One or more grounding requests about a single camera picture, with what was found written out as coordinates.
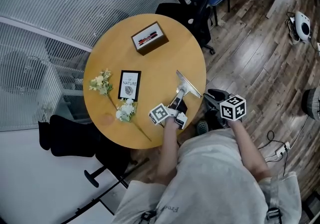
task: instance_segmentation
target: table top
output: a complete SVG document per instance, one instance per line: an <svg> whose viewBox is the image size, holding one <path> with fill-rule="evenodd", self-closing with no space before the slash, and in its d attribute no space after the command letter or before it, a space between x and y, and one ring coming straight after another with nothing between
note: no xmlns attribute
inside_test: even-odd
<svg viewBox="0 0 320 224"><path fill-rule="evenodd" d="M157 21L169 42L145 56L139 54L131 36ZM110 98L89 90L89 81L108 68L113 85ZM141 71L137 111L126 123L116 119L122 70ZM96 127L110 140L134 149L147 149L162 144L163 127L154 125L149 112L158 104L169 105L176 95L180 80L179 70L203 94L206 86L206 65L202 50L193 35L179 22L159 14L141 14L129 17L108 30L94 46L87 61L83 93L88 113ZM189 93L184 98L188 107L187 125L196 115L202 99ZM105 122L106 116L114 121Z"/></svg>

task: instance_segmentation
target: person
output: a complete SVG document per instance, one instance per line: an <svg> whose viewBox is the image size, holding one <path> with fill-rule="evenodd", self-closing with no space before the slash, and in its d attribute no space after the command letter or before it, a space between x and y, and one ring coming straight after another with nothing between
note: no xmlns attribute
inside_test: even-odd
<svg viewBox="0 0 320 224"><path fill-rule="evenodd" d="M242 122L228 124L179 149L168 118L154 183L131 181L112 223L297 224L296 174L273 177Z"/></svg>

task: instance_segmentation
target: floor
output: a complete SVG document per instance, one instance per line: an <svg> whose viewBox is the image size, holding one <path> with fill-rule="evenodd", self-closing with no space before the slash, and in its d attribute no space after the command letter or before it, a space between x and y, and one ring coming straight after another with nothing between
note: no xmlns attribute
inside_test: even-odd
<svg viewBox="0 0 320 224"><path fill-rule="evenodd" d="M320 81L319 56L310 43L292 45L285 24L287 12L300 10L311 20L313 44L320 41L320 0L284 0L270 19L265 14L273 0L231 0L218 6L218 26L211 27L215 55L203 49L207 70L207 89L218 88L239 94L247 101L243 123L256 146L267 142L267 132L275 139L289 141L285 171L298 176L301 198L305 199L320 184L320 122L307 118L301 110L301 98L306 89ZM202 106L193 124L203 118ZM179 136L183 142L195 134L190 125ZM271 143L261 150L271 156L280 147ZM134 179L151 180L159 149L136 152L151 159ZM275 174L282 174L285 160L268 163Z"/></svg>

